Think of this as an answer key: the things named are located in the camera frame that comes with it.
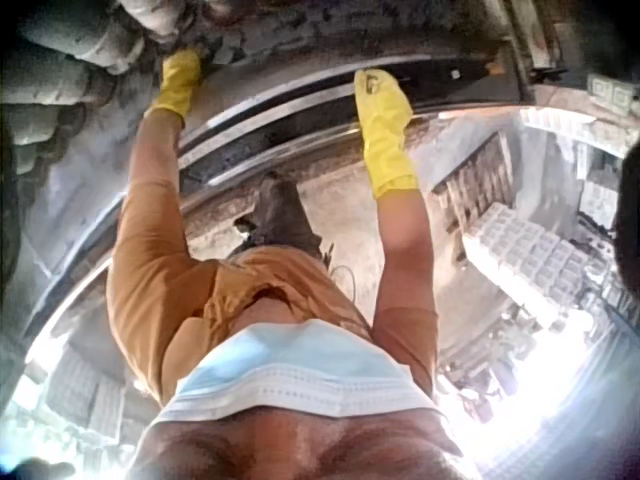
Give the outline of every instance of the tire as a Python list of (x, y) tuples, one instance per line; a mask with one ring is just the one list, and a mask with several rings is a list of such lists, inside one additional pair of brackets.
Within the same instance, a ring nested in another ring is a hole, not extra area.
[(2, 270), (0, 277), (0, 305), (4, 291), (13, 276), (20, 252), (20, 209), (18, 206), (17, 175), (11, 137), (2, 120), (2, 158), (0, 159), (0, 195), (2, 195)]

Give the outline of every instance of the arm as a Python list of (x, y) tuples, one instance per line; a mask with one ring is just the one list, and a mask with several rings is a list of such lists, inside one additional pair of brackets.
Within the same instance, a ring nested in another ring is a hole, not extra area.
[(358, 72), (355, 91), (385, 262), (373, 340), (409, 365), (416, 384), (431, 395), (438, 336), (433, 246), (426, 205), (404, 151), (404, 128), (413, 112), (386, 72)]
[(199, 77), (198, 57), (180, 52), (165, 61), (163, 73), (131, 152), (129, 192), (107, 281), (111, 331), (156, 398), (165, 393), (169, 343), (206, 303), (212, 281), (189, 255), (178, 198), (176, 146)]
[(163, 182), (178, 192), (176, 147), (182, 117), (166, 109), (150, 111), (140, 123), (131, 152), (129, 184)]
[(422, 194), (419, 190), (390, 191), (377, 203), (384, 269), (376, 316), (391, 308), (435, 311), (433, 245)]

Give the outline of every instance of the glove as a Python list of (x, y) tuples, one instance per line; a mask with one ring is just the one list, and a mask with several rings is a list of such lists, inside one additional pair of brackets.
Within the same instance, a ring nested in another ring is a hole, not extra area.
[(177, 113), (182, 123), (191, 107), (191, 94), (200, 80), (200, 58), (195, 50), (181, 50), (162, 64), (162, 86), (145, 116), (163, 108)]
[(418, 178), (404, 151), (404, 129), (413, 115), (407, 97), (383, 70), (360, 70), (354, 84), (373, 196), (378, 199), (389, 190), (417, 190)]

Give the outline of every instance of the surgical mask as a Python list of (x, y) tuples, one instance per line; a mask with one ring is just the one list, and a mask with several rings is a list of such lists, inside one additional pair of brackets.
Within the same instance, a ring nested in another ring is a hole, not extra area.
[(327, 417), (437, 409), (409, 367), (322, 320), (249, 326), (178, 382), (154, 423), (217, 420), (257, 406)]

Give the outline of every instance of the pipe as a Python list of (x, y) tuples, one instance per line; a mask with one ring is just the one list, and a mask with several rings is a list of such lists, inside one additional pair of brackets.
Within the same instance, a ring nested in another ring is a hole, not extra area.
[(203, 15), (220, 25), (231, 25), (256, 8), (256, 0), (205, 0)]
[(38, 159), (38, 144), (17, 145), (13, 147), (16, 174), (23, 175), (33, 170)]
[(159, 37), (168, 37), (176, 33), (178, 21), (185, 9), (185, 0), (119, 1), (129, 15)]
[(58, 125), (57, 105), (6, 105), (2, 108), (14, 145), (49, 140)]
[(18, 24), (18, 32), (43, 47), (120, 74), (144, 48), (144, 39), (107, 14), (101, 2), (45, 0)]
[(115, 85), (102, 70), (28, 42), (16, 43), (2, 59), (2, 103), (103, 105)]

